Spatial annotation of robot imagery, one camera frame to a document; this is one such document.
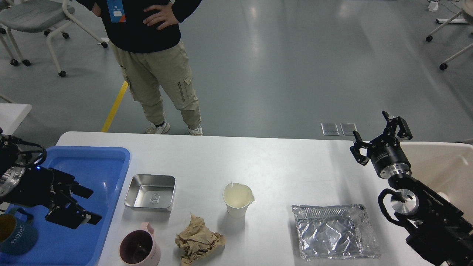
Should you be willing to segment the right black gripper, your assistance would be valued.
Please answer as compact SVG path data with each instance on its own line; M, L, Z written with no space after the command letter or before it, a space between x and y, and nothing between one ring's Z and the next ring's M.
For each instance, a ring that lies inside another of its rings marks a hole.
M412 140L413 136L402 117L390 116L387 111L382 111L382 115L387 124L381 137L367 143L357 131L353 131L355 142L350 151L355 160L363 166L371 160L378 177L388 180L395 174L410 172L411 164L400 146L400 141ZM360 149L366 149L368 156L361 154Z

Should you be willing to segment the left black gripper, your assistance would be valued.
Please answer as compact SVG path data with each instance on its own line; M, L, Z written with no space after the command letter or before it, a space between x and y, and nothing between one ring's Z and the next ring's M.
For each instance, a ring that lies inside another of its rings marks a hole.
M48 222L71 229L81 224L97 225L102 216L72 205L72 195L89 199L93 190L72 179L72 175L54 168L22 168L22 175L15 187L15 205L49 208Z

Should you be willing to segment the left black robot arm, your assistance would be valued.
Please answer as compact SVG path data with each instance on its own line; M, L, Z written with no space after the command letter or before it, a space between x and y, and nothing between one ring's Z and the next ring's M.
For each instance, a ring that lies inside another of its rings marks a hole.
M73 197L90 198L93 190L82 186L71 174L44 168L46 157L41 145L2 133L1 202L27 208L41 205L48 209L46 221L71 229L81 224L97 225L102 216L87 211Z

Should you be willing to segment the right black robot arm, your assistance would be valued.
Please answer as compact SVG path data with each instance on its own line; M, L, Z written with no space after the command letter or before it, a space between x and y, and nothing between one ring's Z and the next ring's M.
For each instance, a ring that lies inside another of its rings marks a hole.
M411 164L400 140L412 139L407 122L400 116L382 112L387 122L383 133L369 142L353 131L350 151L365 166L371 162L378 177L389 189L377 197L385 219L409 233L407 244L424 260L440 266L471 266L473 262L472 224L463 211L412 177Z

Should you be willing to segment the person's right hand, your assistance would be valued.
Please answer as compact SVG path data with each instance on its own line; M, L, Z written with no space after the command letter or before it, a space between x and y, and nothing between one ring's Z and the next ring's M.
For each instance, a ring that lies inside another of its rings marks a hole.
M101 8L99 7L99 5L95 2L91 8L91 11L94 13L95 16L97 17L101 17Z

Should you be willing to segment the person's left hand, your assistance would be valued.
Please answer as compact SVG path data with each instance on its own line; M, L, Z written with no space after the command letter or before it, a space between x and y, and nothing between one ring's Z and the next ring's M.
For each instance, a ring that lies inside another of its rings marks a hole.
M172 10L172 3L169 2L167 5L151 5L144 9L144 12L157 11L143 20L143 24L147 26L157 25L157 30L162 30L171 25L178 25L180 22L174 15Z

